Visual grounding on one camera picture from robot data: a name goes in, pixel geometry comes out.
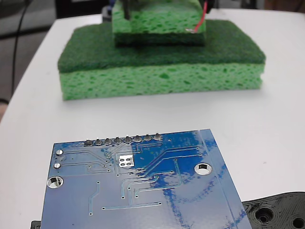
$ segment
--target dark green scouring pad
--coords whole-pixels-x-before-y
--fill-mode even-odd
[[[58,62],[63,98],[258,89],[264,53],[231,22],[206,24],[198,47],[116,48],[110,23],[76,29]]]
[[[203,45],[205,23],[194,29],[203,15],[198,0],[141,0],[131,3],[131,19],[124,18],[121,1],[112,10],[112,31],[115,44],[184,44]]]

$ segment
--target mounting hole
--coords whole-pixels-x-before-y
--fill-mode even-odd
[[[212,172],[212,166],[206,163],[197,164],[194,169],[199,175],[208,175]]]
[[[305,222],[303,219],[301,218],[296,218],[294,219],[294,221],[292,222],[292,225],[295,227],[295,228],[303,228],[305,226]]]
[[[274,215],[269,208],[261,208],[255,213],[255,217],[261,223],[267,223],[273,219]]]
[[[62,186],[62,184],[63,184],[63,179],[58,176],[50,177],[47,181],[47,186],[49,188],[58,188]]]

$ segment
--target sponge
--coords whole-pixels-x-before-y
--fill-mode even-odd
[[[131,19],[124,18],[122,2],[112,10],[115,44],[184,44],[203,45],[205,23],[197,33],[194,29],[203,9],[198,0],[141,0],[130,2]]]
[[[265,55],[229,21],[206,21],[207,46],[116,48],[110,23],[77,29],[58,68],[63,98],[258,89]]]

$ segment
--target white table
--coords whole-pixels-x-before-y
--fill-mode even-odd
[[[64,102],[57,60],[73,30],[101,16],[57,20],[0,124],[0,228],[40,220],[53,143],[210,128],[242,201],[305,191],[305,15],[219,10],[267,56],[261,90]]]

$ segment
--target black wire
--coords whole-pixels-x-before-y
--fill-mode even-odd
[[[14,53],[13,53],[13,66],[12,66],[12,74],[11,74],[11,96],[14,94],[15,89],[15,67],[16,67],[16,54],[17,54],[17,47],[18,47],[18,38],[20,35],[21,25],[23,21],[23,17],[27,11],[28,6],[30,5],[30,1],[26,1],[25,6],[22,11],[21,18],[19,20],[19,25],[16,33],[15,45],[14,45]]]
[[[304,4],[304,0],[300,0],[299,4],[297,5],[295,12],[299,12],[299,10],[301,9],[302,5]]]
[[[9,102],[6,99],[0,99],[0,104],[9,104]]]

